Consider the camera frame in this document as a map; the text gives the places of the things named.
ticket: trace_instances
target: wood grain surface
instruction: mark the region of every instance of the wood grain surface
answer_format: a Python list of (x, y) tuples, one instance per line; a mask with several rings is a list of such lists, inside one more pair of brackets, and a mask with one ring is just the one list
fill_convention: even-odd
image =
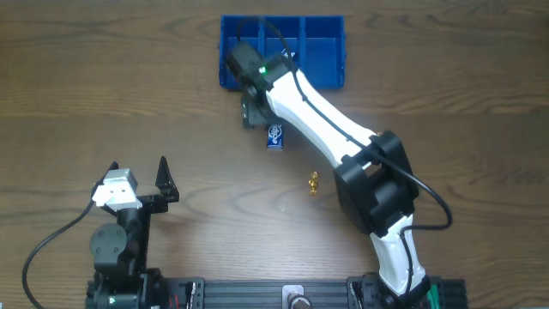
[[(0, 302), (30, 308), (21, 267), (86, 206), (112, 161), (154, 191), (161, 155), (181, 202), (152, 220), (149, 266), (207, 279), (376, 271), (341, 213), (328, 162), (293, 128), (285, 150), (244, 130), (219, 86), (224, 14), (344, 15), (347, 79), (323, 94), (391, 129), (455, 225), (414, 234), (431, 275), (467, 280), (470, 307), (549, 305), (547, 0), (0, 2)], [(309, 197), (311, 170), (319, 196)], [(442, 221), (423, 194), (417, 222)], [(48, 308), (81, 308), (98, 209), (35, 258)]]

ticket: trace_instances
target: black cable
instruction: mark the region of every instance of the black cable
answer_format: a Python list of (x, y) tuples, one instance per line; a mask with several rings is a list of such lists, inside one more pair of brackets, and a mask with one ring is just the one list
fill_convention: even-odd
[(27, 295), (28, 299), (33, 303), (33, 305), (38, 309), (44, 309), (44, 307), (34, 298), (33, 294), (31, 293), (30, 288), (28, 287), (28, 281), (27, 281), (27, 273), (28, 273), (28, 267), (31, 265), (31, 262), (33, 261), (34, 256), (42, 249), (45, 245), (47, 245), (52, 239), (59, 236), (64, 231), (68, 230), (72, 226), (74, 226), (76, 223), (78, 223), (84, 216), (87, 215), (87, 213), (90, 211), (90, 209), (94, 206), (94, 201), (90, 201), (87, 207), (84, 209), (84, 211), (71, 223), (67, 224), (64, 227), (59, 228), (55, 233), (52, 235), (46, 237), (44, 240), (42, 240), (41, 243), (39, 243), (36, 248), (31, 252), (31, 254), (28, 255), (27, 261), (25, 262), (25, 265), (23, 266), (23, 274), (22, 274), (22, 282), (23, 282), (23, 289), (25, 290), (25, 294)]
[[(275, 27), (271, 22), (266, 21), (262, 17), (247, 17), (240, 21), (240, 23), (237, 26), (237, 39), (240, 41), (240, 28), (246, 23), (247, 21), (262, 21), (266, 27), (268, 27), (272, 32), (276, 34), (276, 36), (280, 39), (282, 46), (286, 49), (287, 54), (291, 55), (292, 52), (290, 51), (290, 47), (288, 46), (286, 39), (284, 39), (284, 36), (282, 35), (281, 31)], [(299, 94), (301, 95), (301, 98), (303, 102), (307, 103), (320, 117), (322, 117), (327, 123), (329, 123), (335, 130), (337, 130), (340, 134), (342, 134), (349, 142), (353, 142), (360, 148), (362, 148), (365, 152), (368, 153), (369, 156), (371, 156), (373, 159), (380, 161), (382, 165), (385, 165), (387, 167), (390, 167), (393, 171), (399, 173), (401, 176), (403, 176), (405, 179), (407, 179), (410, 182), (413, 182), (417, 184), (421, 189), (426, 191), (429, 195), (431, 195), (435, 201), (442, 207), (444, 213), (446, 214), (447, 221), (445, 224), (441, 225), (417, 225), (417, 226), (408, 226), (403, 227), (401, 231), (399, 232), (399, 235), (402, 240), (402, 244), (404, 245), (404, 250), (406, 251), (407, 259), (408, 259), (408, 280), (406, 285), (406, 292), (405, 294), (408, 294), (410, 292), (410, 287), (412, 285), (412, 276), (413, 276), (413, 263), (412, 263), (412, 255), (410, 254), (410, 248), (408, 247), (408, 243), (405, 239), (405, 232), (410, 230), (426, 230), (426, 231), (440, 231), (444, 230), (452, 225), (452, 212), (449, 208), (449, 205), (436, 193), (430, 186), (426, 185), (423, 181), (419, 180), (418, 178), (414, 177), (412, 174), (406, 172), (405, 170), (398, 167), (395, 163), (393, 163), (391, 160), (388, 160), (387, 158), (383, 157), (382, 155), (378, 154), (377, 152), (367, 148), (364, 144), (357, 141), (354, 137), (347, 134), (344, 130), (342, 130), (337, 124), (335, 124), (331, 119), (326, 117), (322, 112), (318, 110), (318, 108), (312, 104), (305, 93), (303, 92), (303, 89), (299, 85), (299, 80), (297, 76), (298, 68), (295, 65), (293, 61), (289, 61), (293, 81), (295, 82), (295, 86), (298, 89)]]

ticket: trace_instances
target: blue plastic bin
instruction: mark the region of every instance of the blue plastic bin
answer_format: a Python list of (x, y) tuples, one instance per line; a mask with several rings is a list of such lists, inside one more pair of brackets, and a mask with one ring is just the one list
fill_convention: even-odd
[[(246, 16), (224, 15), (220, 31), (220, 85), (238, 89), (225, 66), (225, 57), (237, 44), (237, 25)], [(293, 60), (317, 89), (337, 89), (345, 83), (345, 20), (343, 16), (264, 16), (280, 29), (292, 50)], [(250, 21), (240, 30), (264, 57), (285, 53), (282, 43), (262, 22)]]

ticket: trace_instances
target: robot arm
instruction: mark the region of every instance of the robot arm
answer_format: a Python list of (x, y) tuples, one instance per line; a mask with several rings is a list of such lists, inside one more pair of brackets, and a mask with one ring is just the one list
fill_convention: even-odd
[[(413, 200), (418, 196), (418, 188), (387, 167), (381, 166), (370, 177), (365, 173), (367, 167), (379, 162), (368, 157), (363, 147), (371, 148), (411, 173), (400, 140), (391, 132), (377, 136), (372, 130), (354, 123), (327, 102), (297, 70), (299, 86), (309, 101), (305, 102), (291, 65), (280, 55), (265, 61), (253, 47), (242, 42), (232, 50), (227, 66), (249, 90), (244, 93), (252, 103), (250, 108), (272, 112), (285, 119), (329, 160), (335, 170), (341, 207), (361, 232), (370, 235), (379, 259), (379, 277), (396, 302), (408, 306), (422, 297), (429, 289), (429, 279), (419, 264), (412, 232), (405, 232), (413, 265), (409, 293), (406, 291), (408, 257), (400, 238), (401, 229), (412, 225)], [(361, 145), (347, 140), (325, 118)]]

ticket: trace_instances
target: small golden object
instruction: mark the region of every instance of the small golden object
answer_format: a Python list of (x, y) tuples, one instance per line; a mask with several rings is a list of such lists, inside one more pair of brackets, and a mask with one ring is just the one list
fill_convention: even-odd
[(315, 196), (317, 194), (317, 187), (318, 187), (318, 173), (315, 171), (311, 173), (311, 180), (309, 180), (309, 186), (311, 187), (311, 192), (309, 192), (309, 195)]

